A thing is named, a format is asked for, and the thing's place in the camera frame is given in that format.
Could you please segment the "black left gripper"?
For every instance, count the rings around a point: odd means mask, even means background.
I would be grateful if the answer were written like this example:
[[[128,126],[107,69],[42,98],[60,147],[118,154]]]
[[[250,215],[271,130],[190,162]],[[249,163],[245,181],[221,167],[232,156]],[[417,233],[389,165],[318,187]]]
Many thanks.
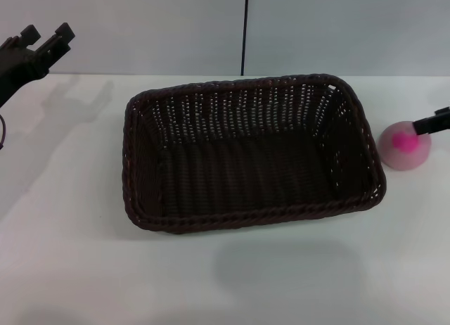
[[[28,25],[18,37],[8,38],[1,45],[1,106],[21,87],[44,78],[50,68],[69,50],[75,34],[68,23],[63,23],[55,34],[36,51],[27,47],[40,39],[34,25]]]

